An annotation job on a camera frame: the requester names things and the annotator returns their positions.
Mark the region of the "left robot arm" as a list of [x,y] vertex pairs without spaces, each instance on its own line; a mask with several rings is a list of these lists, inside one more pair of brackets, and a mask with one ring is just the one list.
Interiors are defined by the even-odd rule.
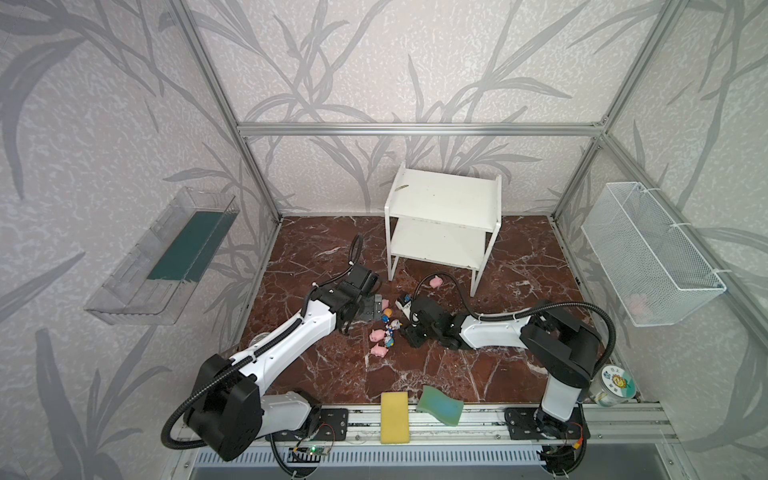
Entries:
[[274,443],[280,432],[304,438],[315,434],[321,405],[314,397],[268,390],[307,349],[346,330],[379,282],[369,268],[350,264],[342,274],[313,285],[300,310],[254,345],[230,357],[209,357],[190,396],[163,425],[162,445],[171,450],[209,447],[230,461],[256,439]]

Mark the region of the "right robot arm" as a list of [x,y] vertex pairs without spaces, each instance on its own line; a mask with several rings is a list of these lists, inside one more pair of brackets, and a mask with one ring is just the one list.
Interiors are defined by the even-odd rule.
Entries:
[[511,347],[529,351],[547,371],[536,412],[539,429],[563,429],[582,393],[612,355],[615,323],[587,302],[550,302],[513,313],[451,314],[427,296],[401,295],[397,308],[408,318],[402,336],[413,348],[434,340],[449,350]]

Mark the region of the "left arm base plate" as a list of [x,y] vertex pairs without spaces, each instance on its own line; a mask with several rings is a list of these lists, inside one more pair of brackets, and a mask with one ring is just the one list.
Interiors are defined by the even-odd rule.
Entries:
[[346,439],[349,426],[349,410],[346,408],[321,408],[312,411],[298,430],[283,430],[272,437],[278,442],[313,441],[338,442]]

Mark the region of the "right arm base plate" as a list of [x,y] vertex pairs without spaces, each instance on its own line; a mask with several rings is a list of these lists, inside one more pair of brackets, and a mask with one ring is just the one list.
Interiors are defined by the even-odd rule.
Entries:
[[576,405],[568,420],[559,420],[538,407],[508,407],[504,422],[511,440],[575,442],[590,438],[584,410]]

